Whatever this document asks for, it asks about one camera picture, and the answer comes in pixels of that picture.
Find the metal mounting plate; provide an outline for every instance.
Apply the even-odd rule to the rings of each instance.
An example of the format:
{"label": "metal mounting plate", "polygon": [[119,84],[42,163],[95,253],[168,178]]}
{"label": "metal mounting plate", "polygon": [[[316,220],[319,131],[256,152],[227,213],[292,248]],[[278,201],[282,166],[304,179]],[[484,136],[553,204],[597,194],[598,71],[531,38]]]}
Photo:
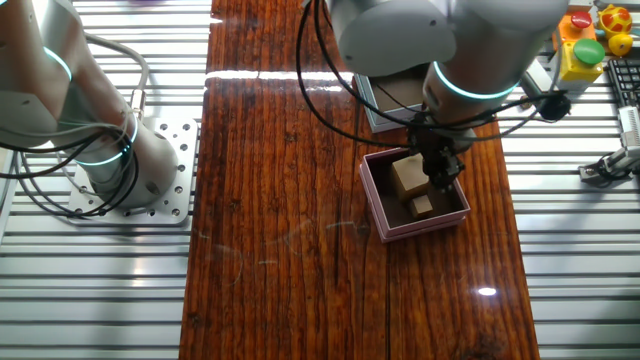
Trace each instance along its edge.
{"label": "metal mounting plate", "polygon": [[[176,178],[167,192],[144,208],[116,209],[92,219],[70,219],[78,226],[180,226],[189,214],[189,201],[195,164],[198,124],[192,120],[158,120],[154,130],[164,136],[176,151],[178,167]],[[75,181],[91,189],[87,173],[78,166]],[[80,192],[73,187],[69,208],[95,208],[103,202],[97,196]]]}

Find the green button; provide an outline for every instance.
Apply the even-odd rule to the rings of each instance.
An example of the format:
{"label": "green button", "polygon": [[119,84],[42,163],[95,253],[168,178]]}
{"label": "green button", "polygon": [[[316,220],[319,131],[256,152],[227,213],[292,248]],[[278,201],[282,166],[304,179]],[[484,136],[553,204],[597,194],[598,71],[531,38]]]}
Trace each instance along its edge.
{"label": "green button", "polygon": [[578,60],[594,66],[604,60],[604,48],[599,42],[592,39],[581,39],[573,46],[573,53]]}

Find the glossy wood surface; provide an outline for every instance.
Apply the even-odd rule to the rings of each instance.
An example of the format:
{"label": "glossy wood surface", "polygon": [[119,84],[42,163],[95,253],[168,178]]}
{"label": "glossy wood surface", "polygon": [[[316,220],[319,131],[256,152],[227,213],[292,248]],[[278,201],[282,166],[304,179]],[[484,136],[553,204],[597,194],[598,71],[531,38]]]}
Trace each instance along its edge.
{"label": "glossy wood surface", "polygon": [[[312,117],[295,80],[301,14],[298,1],[213,4],[180,358],[537,359],[500,142],[464,156],[463,225],[381,244],[357,168],[384,149]],[[311,31],[303,53],[335,125],[403,140],[370,133]]]}

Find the red button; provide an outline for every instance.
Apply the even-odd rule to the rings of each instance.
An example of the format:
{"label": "red button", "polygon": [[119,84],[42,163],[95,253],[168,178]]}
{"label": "red button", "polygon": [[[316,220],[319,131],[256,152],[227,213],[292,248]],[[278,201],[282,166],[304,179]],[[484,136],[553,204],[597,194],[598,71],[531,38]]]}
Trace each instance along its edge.
{"label": "red button", "polygon": [[571,15],[571,24],[579,30],[586,29],[591,26],[591,15],[584,11],[575,12]]}

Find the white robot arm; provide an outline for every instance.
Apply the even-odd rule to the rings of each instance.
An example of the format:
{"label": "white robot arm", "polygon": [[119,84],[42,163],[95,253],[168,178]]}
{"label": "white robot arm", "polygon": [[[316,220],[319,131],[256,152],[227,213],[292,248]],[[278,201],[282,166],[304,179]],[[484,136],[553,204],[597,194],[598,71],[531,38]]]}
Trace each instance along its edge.
{"label": "white robot arm", "polygon": [[[431,64],[423,85],[429,113],[424,121],[449,128],[410,127],[410,141],[423,154],[434,185],[446,188],[464,169],[456,157],[471,146],[464,139],[474,136],[452,124],[500,107],[520,81],[531,85],[523,75],[569,0],[327,0],[327,5],[340,56],[351,70],[381,76]],[[560,96],[553,104],[535,105],[539,111],[545,107],[543,116],[562,117],[570,109]]]}

